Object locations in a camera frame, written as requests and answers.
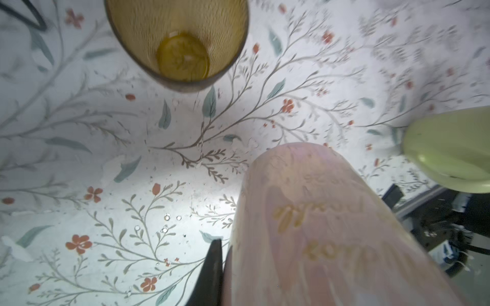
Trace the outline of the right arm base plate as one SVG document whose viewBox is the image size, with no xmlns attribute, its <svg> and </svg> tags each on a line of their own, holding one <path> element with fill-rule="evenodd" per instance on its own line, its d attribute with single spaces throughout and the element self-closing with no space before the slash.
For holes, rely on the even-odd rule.
<svg viewBox="0 0 490 306">
<path fill-rule="evenodd" d="M 475 236 L 489 238 L 489 194 L 462 193 L 435 187 L 394 210 L 439 267 L 454 277 L 471 271 L 472 254 L 489 255 L 489 247 L 473 244 Z"/>
</svg>

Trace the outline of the pink tall mug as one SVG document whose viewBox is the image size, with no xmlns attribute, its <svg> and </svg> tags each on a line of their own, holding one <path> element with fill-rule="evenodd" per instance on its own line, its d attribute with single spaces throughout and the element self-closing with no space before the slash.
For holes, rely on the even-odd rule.
<svg viewBox="0 0 490 306">
<path fill-rule="evenodd" d="M 350 163 L 280 145 L 244 178 L 223 305 L 466 305 Z"/>
</svg>

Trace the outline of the black wire dish rack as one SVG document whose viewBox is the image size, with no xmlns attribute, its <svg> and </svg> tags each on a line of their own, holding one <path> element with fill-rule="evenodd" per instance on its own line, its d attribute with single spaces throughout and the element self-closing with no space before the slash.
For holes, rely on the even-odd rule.
<svg viewBox="0 0 490 306">
<path fill-rule="evenodd" d="M 28 28 L 46 32 L 48 29 L 47 23 L 33 3 L 30 0 L 21 0 L 20 3 L 29 11 L 29 16 L 23 15 L 19 10 L 16 10 L 13 6 L 6 4 L 4 1 L 1 1 L 1 11 L 9 17 L 23 23 Z"/>
</svg>

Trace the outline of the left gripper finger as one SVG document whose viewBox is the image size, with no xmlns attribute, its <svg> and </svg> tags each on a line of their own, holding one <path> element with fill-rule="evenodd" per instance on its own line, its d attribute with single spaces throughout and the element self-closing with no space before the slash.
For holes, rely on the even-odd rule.
<svg viewBox="0 0 490 306">
<path fill-rule="evenodd" d="M 210 243 L 202 269 L 186 306 L 221 305 L 223 283 L 222 240 Z"/>
</svg>

